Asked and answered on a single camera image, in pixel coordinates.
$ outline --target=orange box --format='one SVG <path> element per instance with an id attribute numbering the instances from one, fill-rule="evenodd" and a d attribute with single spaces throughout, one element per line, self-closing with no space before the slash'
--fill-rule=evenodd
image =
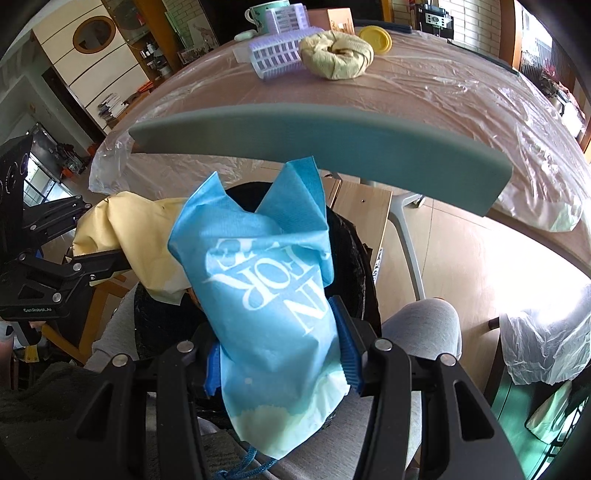
<path id="1" fill-rule="evenodd" d="M 311 27 L 355 35 L 350 8 L 315 8 L 308 10 Z"/>

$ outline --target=yellow lid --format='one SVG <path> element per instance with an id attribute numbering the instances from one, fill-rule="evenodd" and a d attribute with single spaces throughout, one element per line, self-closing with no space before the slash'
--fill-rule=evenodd
<path id="1" fill-rule="evenodd" d="M 392 48 L 392 37 L 382 27 L 368 25 L 359 31 L 359 37 L 374 48 L 376 55 L 383 55 Z"/>

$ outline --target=stack of books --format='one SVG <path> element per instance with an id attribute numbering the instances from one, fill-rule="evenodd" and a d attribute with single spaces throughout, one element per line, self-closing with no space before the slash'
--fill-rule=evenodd
<path id="1" fill-rule="evenodd" d="M 99 117 L 105 122 L 117 118 L 126 108 L 119 95 L 110 93 L 101 103 L 99 103 Z"/>

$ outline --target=screw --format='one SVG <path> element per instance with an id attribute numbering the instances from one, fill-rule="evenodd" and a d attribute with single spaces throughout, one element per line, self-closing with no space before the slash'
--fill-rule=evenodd
<path id="1" fill-rule="evenodd" d="M 376 347 L 381 352 L 389 352 L 392 349 L 393 345 L 392 342 L 387 338 L 378 338 L 374 342 L 374 347 Z"/>
<path id="2" fill-rule="evenodd" d="M 120 353 L 119 355 L 115 355 L 113 357 L 113 360 L 111 360 L 113 362 L 113 365 L 116 367 L 122 367 L 124 365 L 127 365 L 127 355 L 125 355 L 124 353 Z"/>
<path id="3" fill-rule="evenodd" d="M 191 340 L 183 340 L 177 344 L 177 350 L 181 353 L 189 353 L 194 347 Z"/>
<path id="4" fill-rule="evenodd" d="M 445 365 L 446 367 L 453 367 L 457 360 L 456 357 L 454 357 L 452 354 L 450 353 L 443 353 L 440 357 L 439 357 L 439 361 Z"/>

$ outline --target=green mug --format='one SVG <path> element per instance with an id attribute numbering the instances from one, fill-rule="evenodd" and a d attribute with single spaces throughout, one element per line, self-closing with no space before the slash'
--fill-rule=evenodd
<path id="1" fill-rule="evenodd" d="M 244 18 L 246 18 L 250 23 L 255 24 L 256 31 L 260 34 L 269 33 L 265 12 L 271 8 L 287 7 L 289 4 L 290 0 L 276 0 L 275 2 L 267 2 L 266 4 L 255 5 L 254 7 L 246 9 L 244 12 Z"/>

